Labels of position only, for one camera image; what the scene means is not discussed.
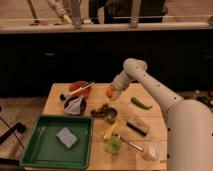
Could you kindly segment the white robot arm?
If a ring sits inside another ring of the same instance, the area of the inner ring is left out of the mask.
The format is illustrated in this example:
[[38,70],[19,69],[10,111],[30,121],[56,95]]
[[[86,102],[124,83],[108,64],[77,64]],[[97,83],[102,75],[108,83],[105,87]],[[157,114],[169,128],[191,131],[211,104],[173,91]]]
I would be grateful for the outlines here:
[[150,76],[145,61],[128,58],[107,96],[138,81],[160,106],[167,123],[167,171],[213,171],[213,113],[203,103],[184,99]]

